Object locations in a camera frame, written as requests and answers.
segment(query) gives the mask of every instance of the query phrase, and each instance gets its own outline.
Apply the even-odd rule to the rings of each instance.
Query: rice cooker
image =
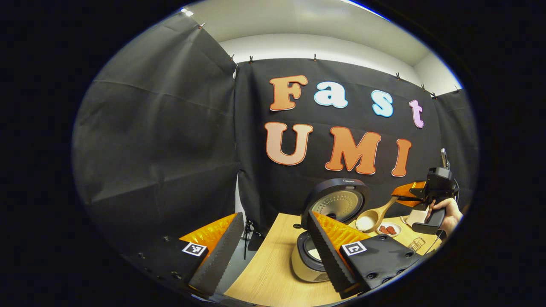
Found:
[[[305,200],[301,224],[295,228],[307,230],[307,212],[315,211],[345,224],[354,221],[369,201],[370,189],[360,180],[336,178],[321,182]],[[298,236],[290,259],[294,274],[309,282],[328,281],[321,257],[309,232]]]

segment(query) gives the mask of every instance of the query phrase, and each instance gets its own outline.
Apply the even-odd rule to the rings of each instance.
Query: white plate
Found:
[[[402,232],[402,227],[400,227],[398,224],[395,224],[395,223],[391,223],[391,222],[383,222],[381,223],[381,225],[379,225],[379,227],[377,227],[376,229],[376,232],[378,234],[382,234],[381,231],[379,231],[379,229],[381,228],[381,226],[385,226],[385,228],[389,227],[389,226],[392,226],[394,228],[394,231],[396,231],[396,234],[388,234],[386,233],[386,235],[388,235],[389,237],[393,238],[397,235],[399,235],[401,232]]]

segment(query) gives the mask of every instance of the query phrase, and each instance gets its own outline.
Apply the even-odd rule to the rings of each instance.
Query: table surface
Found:
[[[402,227],[402,232],[393,239],[408,246],[416,238],[423,238],[425,244],[417,250],[423,255],[437,236],[414,232],[400,217],[383,219]],[[300,216],[279,213],[262,245],[231,287],[225,292],[239,300],[264,306],[319,306],[342,301],[330,281],[305,282],[292,272],[290,256],[298,236],[304,229],[296,229]],[[349,224],[355,228],[355,221]],[[441,243],[438,239],[431,250]]]

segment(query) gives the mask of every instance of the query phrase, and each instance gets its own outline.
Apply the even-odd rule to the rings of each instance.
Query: white ceiling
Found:
[[[185,6],[218,42],[274,33],[334,37],[415,66],[430,50],[395,24],[340,0],[204,0]]]

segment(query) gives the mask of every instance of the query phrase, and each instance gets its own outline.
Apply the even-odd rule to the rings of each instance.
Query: black curtain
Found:
[[[442,147],[446,149],[453,177],[459,183],[459,209],[472,201],[479,169],[479,141],[476,118],[465,90],[438,96]]]
[[[73,173],[120,253],[234,212],[235,66],[193,19],[176,14],[92,81],[74,124]]]
[[[291,100],[296,103],[291,110],[271,111],[274,89],[270,80],[286,76],[304,75],[308,83],[300,86],[301,96]],[[348,104],[344,108],[319,105],[314,100],[317,84],[332,81],[345,89]],[[392,97],[393,113],[390,117],[378,116],[372,105],[371,93],[384,91]],[[424,126],[414,123],[409,103],[417,100],[422,108],[420,118]],[[235,82],[235,134],[240,156],[239,192],[245,212],[266,233],[277,214],[299,215],[311,189],[331,178],[355,178],[371,189],[368,209],[383,206],[394,188],[425,180],[428,169],[442,165],[440,121],[437,101],[419,86],[395,76],[352,64],[311,59],[273,59],[252,63],[239,63]],[[308,136],[305,159],[296,165],[286,166],[272,161],[266,154],[267,122],[280,122],[288,126],[282,135],[282,151],[292,154],[295,149],[295,124],[313,127]],[[371,175],[358,174],[347,167],[339,171],[325,168],[330,161],[334,126],[348,128],[358,145],[366,132],[381,136],[378,143],[375,168]],[[407,159],[407,174],[391,174],[397,161],[398,139],[412,143]],[[411,208],[395,204],[386,217],[409,214]]]

